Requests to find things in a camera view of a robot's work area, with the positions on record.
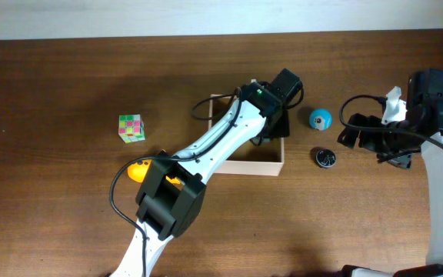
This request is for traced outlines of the colourful puzzle cube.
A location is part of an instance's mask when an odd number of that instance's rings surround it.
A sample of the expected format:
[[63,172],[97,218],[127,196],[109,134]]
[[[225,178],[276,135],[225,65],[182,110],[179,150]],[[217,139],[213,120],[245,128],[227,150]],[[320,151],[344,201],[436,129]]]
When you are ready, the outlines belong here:
[[143,118],[137,115],[120,115],[118,117],[118,135],[124,143],[145,140],[145,125]]

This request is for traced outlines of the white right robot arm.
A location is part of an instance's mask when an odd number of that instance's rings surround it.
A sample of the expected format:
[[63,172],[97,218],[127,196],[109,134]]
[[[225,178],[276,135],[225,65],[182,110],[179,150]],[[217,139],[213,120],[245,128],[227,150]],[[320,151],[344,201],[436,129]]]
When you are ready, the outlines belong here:
[[380,162],[407,167],[420,154],[428,177],[431,236],[426,263],[396,276],[443,276],[443,103],[417,104],[404,110],[386,107],[382,118],[353,115],[338,141],[377,153]]

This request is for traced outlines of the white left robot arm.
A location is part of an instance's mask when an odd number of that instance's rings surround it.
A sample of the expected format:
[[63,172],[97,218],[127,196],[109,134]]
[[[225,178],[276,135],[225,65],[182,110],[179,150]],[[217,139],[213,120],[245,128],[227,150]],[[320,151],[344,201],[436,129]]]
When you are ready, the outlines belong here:
[[148,276],[174,238],[182,235],[202,208],[208,180],[250,139],[272,134],[288,122],[290,101],[301,91],[256,82],[234,91],[234,103],[200,139],[169,155],[147,158],[149,168],[135,197],[138,210],[130,223],[135,233],[114,276]]

